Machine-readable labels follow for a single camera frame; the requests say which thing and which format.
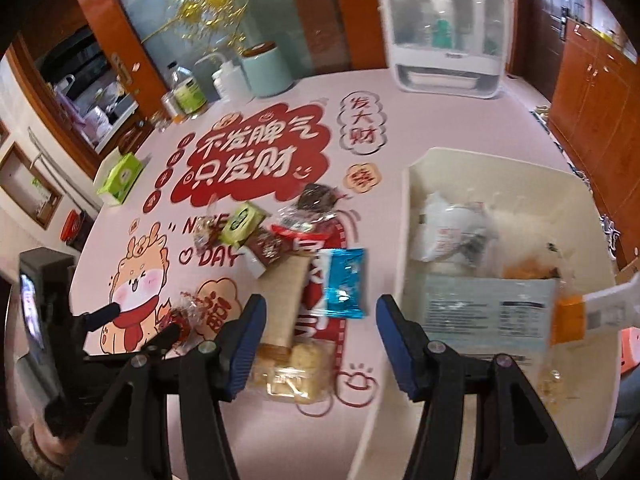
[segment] phone screen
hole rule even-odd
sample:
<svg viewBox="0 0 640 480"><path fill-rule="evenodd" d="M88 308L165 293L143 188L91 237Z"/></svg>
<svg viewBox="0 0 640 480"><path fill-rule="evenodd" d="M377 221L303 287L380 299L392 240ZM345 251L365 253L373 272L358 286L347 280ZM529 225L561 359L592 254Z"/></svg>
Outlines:
<svg viewBox="0 0 640 480"><path fill-rule="evenodd" d="M26 274L20 275L20 295L22 297L22 311L24 323L31 336L44 350L44 341L40 331L40 317L36 306L36 286Z"/></svg>

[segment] teal canister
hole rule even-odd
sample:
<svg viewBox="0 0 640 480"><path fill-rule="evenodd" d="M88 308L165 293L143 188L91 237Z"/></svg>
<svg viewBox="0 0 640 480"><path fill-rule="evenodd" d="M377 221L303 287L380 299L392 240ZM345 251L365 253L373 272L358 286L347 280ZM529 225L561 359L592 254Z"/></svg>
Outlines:
<svg viewBox="0 0 640 480"><path fill-rule="evenodd" d="M293 85L293 78L281 51L273 41L242 51L242 67L257 97L280 94Z"/></svg>

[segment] cartoon deer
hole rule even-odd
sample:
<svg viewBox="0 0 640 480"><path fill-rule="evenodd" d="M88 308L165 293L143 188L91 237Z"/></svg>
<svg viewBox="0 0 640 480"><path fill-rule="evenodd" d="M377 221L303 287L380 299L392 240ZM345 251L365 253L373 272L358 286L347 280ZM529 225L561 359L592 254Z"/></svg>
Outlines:
<svg viewBox="0 0 640 480"><path fill-rule="evenodd" d="M160 320L169 313L169 300L158 307L169 269L166 235L158 237L159 230L156 222L149 236L142 235L137 242L132 237L127 256L118 264L110 301L120 305L120 315L100 334L100 346L107 354L138 350L158 334Z"/></svg>

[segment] blue gripper pad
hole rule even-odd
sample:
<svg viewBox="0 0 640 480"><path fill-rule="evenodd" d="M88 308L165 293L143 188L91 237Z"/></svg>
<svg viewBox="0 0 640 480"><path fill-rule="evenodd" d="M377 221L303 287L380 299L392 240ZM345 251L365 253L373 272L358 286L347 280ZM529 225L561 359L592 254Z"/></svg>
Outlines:
<svg viewBox="0 0 640 480"><path fill-rule="evenodd" d="M267 322L267 304L264 298L258 294L252 294L238 322L240 326L244 325L244 331L230 359L229 378L225 385L225 391L231 397L235 397L244 389L249 378L255 351Z"/></svg>
<svg viewBox="0 0 640 480"><path fill-rule="evenodd" d="M376 324L385 346L386 355L391 362L398 387L414 400L418 385L414 378L413 359L404 343L400 326L407 321L400 313L396 302L389 294L380 296L376 303Z"/></svg>

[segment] blue snack package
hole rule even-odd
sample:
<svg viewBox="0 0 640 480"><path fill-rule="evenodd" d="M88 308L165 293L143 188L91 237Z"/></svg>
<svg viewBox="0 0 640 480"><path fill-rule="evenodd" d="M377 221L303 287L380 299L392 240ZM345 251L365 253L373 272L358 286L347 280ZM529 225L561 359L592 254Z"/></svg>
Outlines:
<svg viewBox="0 0 640 480"><path fill-rule="evenodd" d="M324 306L321 312L316 311L317 315L347 319L364 317L360 305L364 249L321 249L318 255L324 271Z"/></svg>

